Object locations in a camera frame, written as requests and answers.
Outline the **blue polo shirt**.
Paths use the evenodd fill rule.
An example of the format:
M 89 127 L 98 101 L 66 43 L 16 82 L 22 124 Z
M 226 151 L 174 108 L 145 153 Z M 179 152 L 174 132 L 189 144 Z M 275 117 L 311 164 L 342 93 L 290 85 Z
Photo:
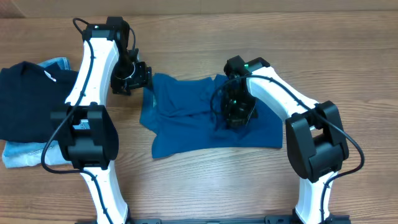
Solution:
M 261 101 L 256 103 L 258 117 L 238 129 L 212 113 L 220 103 L 211 96 L 226 80 L 224 75 L 193 81 L 163 73 L 153 76 L 153 87 L 144 89 L 140 123 L 156 134 L 154 159 L 218 147 L 282 147 L 282 120 Z

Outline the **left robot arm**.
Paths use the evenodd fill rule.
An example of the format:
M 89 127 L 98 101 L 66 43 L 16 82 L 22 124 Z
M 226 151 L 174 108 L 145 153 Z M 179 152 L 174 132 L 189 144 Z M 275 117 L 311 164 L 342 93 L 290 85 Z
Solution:
M 53 110 L 57 141 L 63 158 L 80 174 L 96 208 L 95 223 L 132 223 L 115 170 L 119 152 L 118 132 L 106 110 L 108 92 L 131 95 L 133 89 L 152 86 L 152 69 L 129 47 L 131 26 L 122 17 L 108 17 L 104 24 L 80 29 L 83 58 L 76 82 L 64 104 Z

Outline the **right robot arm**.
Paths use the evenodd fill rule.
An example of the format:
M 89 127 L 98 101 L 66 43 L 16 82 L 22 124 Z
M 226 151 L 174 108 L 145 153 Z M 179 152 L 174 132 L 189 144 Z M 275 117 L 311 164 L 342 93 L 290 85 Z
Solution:
M 224 72 L 228 81 L 220 87 L 220 109 L 228 127 L 248 125 L 258 116 L 255 105 L 266 104 L 285 123 L 287 156 L 300 177 L 292 214 L 268 215 L 264 223 L 350 223 L 349 216 L 328 209 L 333 178 L 349 156 L 336 105 L 300 94 L 261 57 L 230 58 Z

